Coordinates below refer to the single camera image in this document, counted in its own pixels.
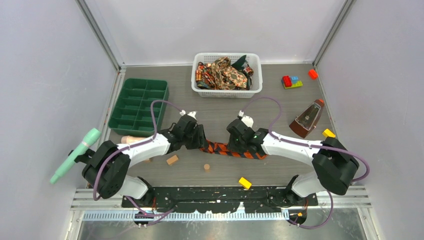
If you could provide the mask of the green compartment tray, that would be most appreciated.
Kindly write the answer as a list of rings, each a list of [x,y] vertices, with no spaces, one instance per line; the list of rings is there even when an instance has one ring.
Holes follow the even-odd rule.
[[[128,78],[124,81],[111,111],[108,127],[119,135],[149,137],[154,134],[154,124],[162,125],[167,104],[155,103],[154,118],[151,104],[169,99],[168,82],[165,80]]]

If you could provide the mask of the brown wooden metronome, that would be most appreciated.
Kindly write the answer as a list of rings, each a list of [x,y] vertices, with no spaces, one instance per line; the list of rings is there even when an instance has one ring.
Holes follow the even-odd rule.
[[[305,139],[316,128],[324,107],[324,101],[322,99],[316,99],[291,122],[289,128],[296,135]]]

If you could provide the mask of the white plastic basket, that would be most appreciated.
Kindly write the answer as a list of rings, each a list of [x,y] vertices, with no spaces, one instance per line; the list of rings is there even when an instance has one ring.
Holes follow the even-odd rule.
[[[260,58],[254,53],[198,53],[191,87],[204,98],[251,98],[263,89]]]

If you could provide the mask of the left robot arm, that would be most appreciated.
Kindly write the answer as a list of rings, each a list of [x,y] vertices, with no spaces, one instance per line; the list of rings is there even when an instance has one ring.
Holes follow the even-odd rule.
[[[185,114],[170,128],[159,130],[155,136],[133,144],[114,144],[107,140],[97,151],[88,149],[76,158],[85,164],[83,178],[94,185],[99,177],[96,191],[103,199],[115,195],[131,197],[141,207],[153,202],[151,186],[142,177],[127,174],[132,166],[157,156],[178,151],[181,147],[188,150],[201,149],[208,145],[204,126],[195,117]]]

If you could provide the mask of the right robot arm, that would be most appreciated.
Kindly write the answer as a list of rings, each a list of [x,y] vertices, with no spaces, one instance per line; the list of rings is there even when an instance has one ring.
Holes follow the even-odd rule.
[[[253,130],[252,121],[236,118],[227,127],[228,149],[280,156],[307,164],[313,170],[292,177],[282,197],[291,205],[299,205],[306,197],[321,191],[344,196],[359,169],[358,161],[348,154],[338,139],[304,140],[278,134],[266,128]]]

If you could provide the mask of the small wooden block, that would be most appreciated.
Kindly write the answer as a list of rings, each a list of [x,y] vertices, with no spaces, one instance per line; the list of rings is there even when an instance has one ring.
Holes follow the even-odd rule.
[[[178,156],[177,156],[177,155],[173,155],[172,157],[170,157],[170,158],[168,158],[168,159],[166,160],[166,163],[167,163],[169,166],[172,166],[172,165],[173,165],[173,164],[175,164],[178,160],[179,160]]]

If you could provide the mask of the small round wooden disc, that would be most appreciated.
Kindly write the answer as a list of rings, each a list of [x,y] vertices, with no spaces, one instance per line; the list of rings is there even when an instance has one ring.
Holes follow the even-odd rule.
[[[205,172],[209,172],[209,171],[210,171],[210,169],[211,169],[211,167],[210,167],[210,165],[209,165],[209,164],[205,164],[205,165],[203,166],[203,169],[204,169],[204,171],[205,171]]]

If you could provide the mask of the yellow toy brick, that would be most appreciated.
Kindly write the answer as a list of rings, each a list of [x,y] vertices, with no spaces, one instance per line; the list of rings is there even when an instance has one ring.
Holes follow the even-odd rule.
[[[241,177],[238,180],[238,183],[246,190],[249,190],[252,187],[252,183],[244,177]]]
[[[336,137],[336,135],[330,129],[328,129],[328,128],[325,129],[322,132],[322,135],[325,136],[326,138],[335,138]]]

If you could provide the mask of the wooden cylinder peg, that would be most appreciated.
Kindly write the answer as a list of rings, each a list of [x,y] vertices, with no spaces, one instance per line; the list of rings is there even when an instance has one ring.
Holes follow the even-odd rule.
[[[138,142],[138,141],[141,141],[141,140],[144,140],[144,139],[145,139],[145,137],[136,137],[136,136],[126,135],[126,136],[123,136],[121,138],[120,142],[122,144],[131,144],[131,143],[135,143],[135,142]]]

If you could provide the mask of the floral patterned tie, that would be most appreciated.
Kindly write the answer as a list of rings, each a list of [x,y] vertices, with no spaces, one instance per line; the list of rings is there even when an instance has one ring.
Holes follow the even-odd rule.
[[[212,63],[199,61],[195,70],[195,85],[202,90],[249,90],[254,70],[248,62],[244,69],[232,67],[228,57],[221,57]]]

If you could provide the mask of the stacked lego bricks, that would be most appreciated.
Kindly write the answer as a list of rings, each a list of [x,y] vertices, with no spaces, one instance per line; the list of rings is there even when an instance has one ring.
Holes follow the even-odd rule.
[[[297,76],[285,75],[282,77],[281,83],[285,89],[294,89],[303,86],[302,81]]]

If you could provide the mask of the dark green tie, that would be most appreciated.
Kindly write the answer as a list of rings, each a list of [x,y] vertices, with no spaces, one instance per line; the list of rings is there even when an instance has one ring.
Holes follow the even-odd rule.
[[[231,66],[236,69],[236,70],[243,70],[244,69],[244,65],[247,62],[246,60],[247,55],[242,55],[237,61],[235,61]]]

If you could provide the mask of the mint green microphone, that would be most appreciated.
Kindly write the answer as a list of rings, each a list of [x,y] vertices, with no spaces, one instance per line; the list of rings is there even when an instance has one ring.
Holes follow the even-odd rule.
[[[98,141],[101,132],[96,128],[92,128],[82,139],[80,144],[68,155],[66,160],[58,167],[50,178],[50,184],[54,185],[62,178],[75,164],[78,156],[83,155],[94,143]]]

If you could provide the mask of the red toy brick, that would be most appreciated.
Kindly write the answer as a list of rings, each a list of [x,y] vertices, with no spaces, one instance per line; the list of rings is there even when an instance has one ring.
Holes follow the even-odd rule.
[[[310,69],[308,71],[308,75],[312,80],[316,80],[319,77],[318,73],[314,69]]]

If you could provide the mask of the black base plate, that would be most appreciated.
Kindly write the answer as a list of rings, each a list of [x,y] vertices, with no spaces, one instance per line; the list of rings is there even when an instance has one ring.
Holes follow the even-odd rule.
[[[153,207],[160,213],[172,210],[174,213],[213,214],[234,213],[243,207],[246,213],[277,213],[282,208],[318,205],[316,194],[306,198],[286,194],[284,186],[253,186],[244,189],[241,186],[187,186],[152,187],[142,199],[131,202],[123,197],[121,207]]]

